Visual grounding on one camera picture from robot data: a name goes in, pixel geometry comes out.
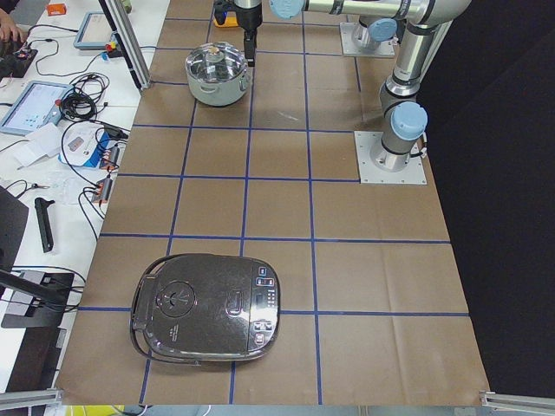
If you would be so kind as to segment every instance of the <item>tiled table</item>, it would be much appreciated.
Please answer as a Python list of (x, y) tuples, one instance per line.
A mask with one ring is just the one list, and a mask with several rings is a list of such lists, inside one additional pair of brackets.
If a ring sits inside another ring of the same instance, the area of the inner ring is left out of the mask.
[[(474, 405), (487, 379), (449, 236), (428, 185), (360, 185), (353, 130), (382, 124), (392, 60), (341, 56), (345, 16), (260, 28), (251, 91), (195, 102), (184, 60), (211, 2), (172, 0), (58, 386), (72, 404)], [(258, 257), (282, 284), (264, 358), (180, 367), (128, 339), (143, 270), (170, 253)]]

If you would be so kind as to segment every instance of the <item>control panel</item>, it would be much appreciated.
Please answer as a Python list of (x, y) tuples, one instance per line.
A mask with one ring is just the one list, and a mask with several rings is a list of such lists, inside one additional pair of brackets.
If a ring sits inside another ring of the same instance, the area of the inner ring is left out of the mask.
[(256, 265), (252, 274), (249, 351), (260, 349), (272, 340), (278, 329), (279, 312), (279, 284), (274, 271)]

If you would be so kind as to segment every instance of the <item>tablet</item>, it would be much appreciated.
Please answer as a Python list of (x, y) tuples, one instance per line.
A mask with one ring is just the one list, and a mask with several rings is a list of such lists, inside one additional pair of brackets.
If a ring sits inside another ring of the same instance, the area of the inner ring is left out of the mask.
[(84, 50), (104, 50), (106, 44), (113, 40), (114, 32), (104, 13), (90, 11), (85, 14), (73, 46)]
[(0, 133), (24, 136), (62, 117), (56, 100), (73, 88), (68, 84), (31, 81), (0, 121)]

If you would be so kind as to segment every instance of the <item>hand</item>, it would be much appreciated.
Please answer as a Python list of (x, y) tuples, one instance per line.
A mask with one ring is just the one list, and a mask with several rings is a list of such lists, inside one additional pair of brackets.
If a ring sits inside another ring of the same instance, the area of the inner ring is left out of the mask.
[(19, 29), (14, 22), (14, 19), (0, 9), (0, 41), (7, 42), (10, 39), (13, 41), (25, 42), (27, 36)]

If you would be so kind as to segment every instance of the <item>white mounting plate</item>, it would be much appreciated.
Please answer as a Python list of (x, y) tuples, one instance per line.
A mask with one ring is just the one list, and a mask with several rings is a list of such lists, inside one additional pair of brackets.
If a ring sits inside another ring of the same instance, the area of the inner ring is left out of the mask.
[[(411, 158), (407, 167), (400, 172), (386, 172), (374, 164), (370, 159), (370, 149), (374, 143), (382, 139), (382, 136), (382, 132), (355, 132), (356, 159), (361, 184), (427, 185), (420, 157)], [(415, 145), (412, 153), (418, 152), (418, 146)]]
[(393, 58), (395, 50), (392, 41), (382, 42), (377, 49), (366, 50), (359, 48), (353, 42), (353, 30), (358, 23), (339, 23), (339, 31), (341, 33), (341, 44), (343, 46), (343, 54), (345, 56), (370, 56), (374, 58)]

